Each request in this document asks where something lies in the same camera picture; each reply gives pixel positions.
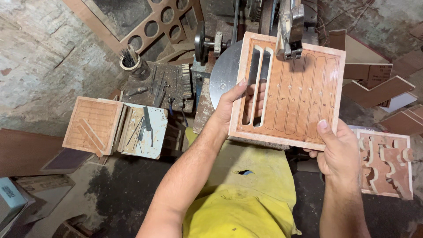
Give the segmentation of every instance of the bundle of wires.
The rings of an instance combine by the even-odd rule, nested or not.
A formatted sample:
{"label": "bundle of wires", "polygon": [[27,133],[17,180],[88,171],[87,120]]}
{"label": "bundle of wires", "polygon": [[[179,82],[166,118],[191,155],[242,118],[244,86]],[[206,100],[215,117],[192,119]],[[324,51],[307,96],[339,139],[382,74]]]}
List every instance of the bundle of wires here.
{"label": "bundle of wires", "polygon": [[128,49],[121,50],[120,60],[122,61],[122,64],[127,68],[132,68],[135,66],[135,61],[129,53]]}

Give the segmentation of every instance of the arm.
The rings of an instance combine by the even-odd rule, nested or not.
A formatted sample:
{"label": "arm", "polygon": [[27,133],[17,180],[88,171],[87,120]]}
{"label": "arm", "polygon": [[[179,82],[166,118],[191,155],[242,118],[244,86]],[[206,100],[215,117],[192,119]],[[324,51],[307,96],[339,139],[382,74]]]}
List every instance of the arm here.
{"label": "arm", "polygon": [[317,131],[326,143],[325,151],[305,151],[317,157],[326,179],[320,236],[369,238],[361,198],[357,137],[342,120],[338,121],[336,136],[325,120],[319,122]]}
{"label": "arm", "polygon": [[228,137],[232,104],[246,88],[244,80],[222,95],[201,134],[163,177],[137,238],[181,237],[185,213],[206,183]]}

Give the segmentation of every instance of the cylindrical container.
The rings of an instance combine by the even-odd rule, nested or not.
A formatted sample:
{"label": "cylindrical container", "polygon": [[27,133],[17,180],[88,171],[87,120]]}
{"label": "cylindrical container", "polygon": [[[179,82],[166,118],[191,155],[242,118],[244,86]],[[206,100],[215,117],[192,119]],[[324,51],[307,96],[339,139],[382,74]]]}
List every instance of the cylindrical container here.
{"label": "cylindrical container", "polygon": [[129,72],[129,79],[144,81],[150,76],[150,67],[148,66],[147,62],[143,60],[138,54],[137,57],[138,63],[134,67],[125,67],[123,64],[123,56],[121,57],[120,65],[122,69]]}

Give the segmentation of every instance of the stone wall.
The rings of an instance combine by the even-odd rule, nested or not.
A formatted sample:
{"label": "stone wall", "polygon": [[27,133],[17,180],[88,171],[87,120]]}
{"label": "stone wall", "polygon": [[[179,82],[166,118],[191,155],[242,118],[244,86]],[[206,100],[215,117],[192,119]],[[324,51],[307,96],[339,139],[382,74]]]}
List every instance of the stone wall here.
{"label": "stone wall", "polygon": [[77,96],[127,79],[117,55],[61,0],[0,0],[0,127],[64,136]]}

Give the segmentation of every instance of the wooden template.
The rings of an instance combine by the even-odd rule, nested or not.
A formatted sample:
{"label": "wooden template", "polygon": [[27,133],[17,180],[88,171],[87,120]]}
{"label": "wooden template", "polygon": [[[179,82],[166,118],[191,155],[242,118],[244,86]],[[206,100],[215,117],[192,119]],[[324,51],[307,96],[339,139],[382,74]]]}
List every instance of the wooden template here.
{"label": "wooden template", "polygon": [[392,61],[392,64],[392,75],[406,78],[423,69],[423,49],[413,50]]}
{"label": "wooden template", "polygon": [[[413,199],[410,137],[364,129],[353,131],[360,142],[363,165],[361,191]],[[404,155],[410,158],[409,161],[404,159]]]}
{"label": "wooden template", "polygon": [[[303,44],[300,59],[281,61],[274,54],[275,46],[276,37],[245,33],[237,82],[245,78],[255,84],[255,108],[260,79],[267,79],[263,114],[259,126],[254,126],[253,120],[243,125],[245,95],[237,99],[229,135],[324,150],[317,123],[326,119],[336,132],[345,51]],[[265,59],[268,68],[262,64]],[[254,111],[249,118],[255,117]]]}
{"label": "wooden template", "polygon": [[[151,45],[162,33],[165,33],[172,44],[177,44],[187,37],[182,27],[180,18],[190,9],[194,10],[197,22],[203,20],[203,13],[201,12],[200,1],[189,0],[183,9],[178,9],[176,0],[162,0],[159,3],[153,3],[147,0],[151,6],[152,13],[146,17],[137,27],[135,27],[122,40],[118,40],[111,31],[98,19],[98,17],[85,5],[83,0],[63,0],[63,2],[89,27],[91,30],[104,41],[117,55],[120,50],[127,47],[128,42],[133,37],[141,37],[142,46],[136,52],[140,54],[149,45]],[[170,22],[164,23],[161,19],[162,12],[168,8],[173,10],[173,18]],[[156,22],[158,29],[154,36],[148,37],[145,34],[147,24]],[[171,31],[179,27],[179,32],[171,37]]]}
{"label": "wooden template", "polygon": [[[92,142],[104,155],[111,155],[122,108],[122,102],[78,96],[63,141],[63,147],[96,152],[96,149],[93,149],[90,145]],[[92,129],[91,133],[84,129],[87,132],[86,136],[78,128],[81,126],[81,120],[86,120]],[[100,140],[104,149],[101,149],[102,144],[96,142],[96,139],[88,140],[92,138],[91,135]]]}
{"label": "wooden template", "polygon": [[345,64],[344,78],[360,80],[358,83],[372,89],[391,78],[392,64]]}
{"label": "wooden template", "polygon": [[342,87],[342,94],[364,108],[371,108],[414,88],[414,85],[403,78],[395,76],[370,90],[352,81]]}
{"label": "wooden template", "polygon": [[423,22],[410,31],[410,34],[423,41]]}

